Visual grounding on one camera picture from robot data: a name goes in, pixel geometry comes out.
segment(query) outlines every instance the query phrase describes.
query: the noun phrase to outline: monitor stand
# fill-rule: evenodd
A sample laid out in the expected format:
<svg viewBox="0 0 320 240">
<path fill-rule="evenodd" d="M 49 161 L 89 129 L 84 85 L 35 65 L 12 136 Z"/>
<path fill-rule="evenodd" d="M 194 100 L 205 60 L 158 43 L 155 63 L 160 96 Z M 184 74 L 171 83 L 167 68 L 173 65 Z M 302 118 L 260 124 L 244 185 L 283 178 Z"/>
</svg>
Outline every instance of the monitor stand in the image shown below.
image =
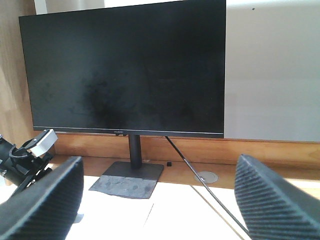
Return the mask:
<svg viewBox="0 0 320 240">
<path fill-rule="evenodd" d="M 132 199 L 149 199 L 164 169 L 142 163 L 140 135 L 129 135 L 130 162 L 114 162 L 89 190 Z"/>
</svg>

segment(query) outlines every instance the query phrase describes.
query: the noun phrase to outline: desk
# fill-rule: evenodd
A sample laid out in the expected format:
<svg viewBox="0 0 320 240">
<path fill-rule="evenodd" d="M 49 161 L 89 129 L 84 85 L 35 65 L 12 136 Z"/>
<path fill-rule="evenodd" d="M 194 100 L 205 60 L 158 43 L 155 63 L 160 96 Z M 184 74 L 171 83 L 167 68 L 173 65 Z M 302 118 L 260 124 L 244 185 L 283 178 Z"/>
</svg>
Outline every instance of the desk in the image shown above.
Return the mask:
<svg viewBox="0 0 320 240">
<path fill-rule="evenodd" d="M 68 156 L 56 156 L 50 167 L 56 168 Z M 72 225 L 67 240 L 79 239 L 228 239 L 249 240 L 222 210 L 183 162 L 150 161 L 165 165 L 150 199 L 128 199 L 88 191 L 89 187 L 114 162 L 125 159 L 83 157 L 84 192 L 80 223 Z M 236 204 L 233 183 L 235 166 L 192 163 L 197 171 L 213 171 L 219 176 L 210 189 L 243 224 Z M 277 168 L 276 172 L 320 199 L 320 171 Z M 5 201 L 14 185 L 0 187 Z"/>
</svg>

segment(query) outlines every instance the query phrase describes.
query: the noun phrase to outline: black cable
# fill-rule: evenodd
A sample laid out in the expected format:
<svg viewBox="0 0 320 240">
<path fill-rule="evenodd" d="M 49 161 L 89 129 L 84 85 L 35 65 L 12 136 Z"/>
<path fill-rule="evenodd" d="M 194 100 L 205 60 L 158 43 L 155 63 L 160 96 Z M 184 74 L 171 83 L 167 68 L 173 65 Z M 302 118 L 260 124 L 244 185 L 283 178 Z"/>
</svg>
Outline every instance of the black cable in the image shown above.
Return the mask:
<svg viewBox="0 0 320 240">
<path fill-rule="evenodd" d="M 24 159 L 24 158 L 26 158 L 26 157 L 28 157 L 28 156 L 30 155 L 30 153 L 28 152 L 28 153 L 25 154 L 25 155 L 16 156 L 16 155 L 13 154 L 13 150 L 14 150 L 15 148 L 16 148 L 16 145 L 13 144 L 12 148 L 11 148 L 10 151 L 9 151 L 9 157 L 10 157 L 10 158 L 14 158 L 14 159 Z"/>
<path fill-rule="evenodd" d="M 217 198 L 216 195 L 210 190 L 210 188 L 206 185 L 206 183 L 203 181 L 202 177 L 199 176 L 197 171 L 191 166 L 191 164 L 188 162 L 188 160 L 185 158 L 185 156 L 182 154 L 182 152 L 176 147 L 176 145 L 171 141 L 171 139 L 168 136 L 165 136 L 165 138 L 169 141 L 169 143 L 172 145 L 172 147 L 177 151 L 177 153 L 180 155 L 182 160 L 188 165 L 188 167 L 192 170 L 194 175 L 199 179 L 199 181 L 202 183 L 202 185 L 205 187 L 205 189 L 211 194 L 211 196 L 216 200 L 216 202 L 223 208 L 223 210 L 226 211 L 227 214 L 238 224 L 238 226 L 250 237 L 249 231 L 239 222 L 239 220 L 228 210 L 228 208 Z"/>
</svg>

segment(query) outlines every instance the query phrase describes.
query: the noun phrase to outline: black monitor screen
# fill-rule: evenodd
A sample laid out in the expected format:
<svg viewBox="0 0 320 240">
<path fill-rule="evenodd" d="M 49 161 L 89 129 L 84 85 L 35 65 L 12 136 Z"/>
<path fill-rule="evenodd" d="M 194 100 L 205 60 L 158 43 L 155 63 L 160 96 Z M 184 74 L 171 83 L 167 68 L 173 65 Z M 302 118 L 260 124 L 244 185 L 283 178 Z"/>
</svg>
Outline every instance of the black monitor screen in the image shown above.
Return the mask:
<svg viewBox="0 0 320 240">
<path fill-rule="evenodd" d="M 35 130 L 223 137 L 225 0 L 19 21 Z"/>
</svg>

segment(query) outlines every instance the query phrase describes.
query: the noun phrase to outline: wooden wall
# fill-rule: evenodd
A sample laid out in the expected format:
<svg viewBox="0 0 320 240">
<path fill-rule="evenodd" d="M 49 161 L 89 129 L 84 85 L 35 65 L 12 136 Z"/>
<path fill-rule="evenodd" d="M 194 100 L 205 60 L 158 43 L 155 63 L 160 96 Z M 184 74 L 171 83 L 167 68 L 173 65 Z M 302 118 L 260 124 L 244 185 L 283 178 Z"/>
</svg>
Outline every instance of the wooden wall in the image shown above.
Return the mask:
<svg viewBox="0 0 320 240">
<path fill-rule="evenodd" d="M 129 158 L 128 137 L 59 134 L 55 150 L 60 155 Z M 235 165 L 249 154 L 269 166 L 320 169 L 320 143 L 171 137 L 185 157 L 195 163 Z M 145 160 L 182 161 L 164 137 L 141 137 Z"/>
<path fill-rule="evenodd" d="M 35 12 L 33 0 L 0 0 L 0 134 L 17 146 L 35 135 L 18 18 Z"/>
</svg>

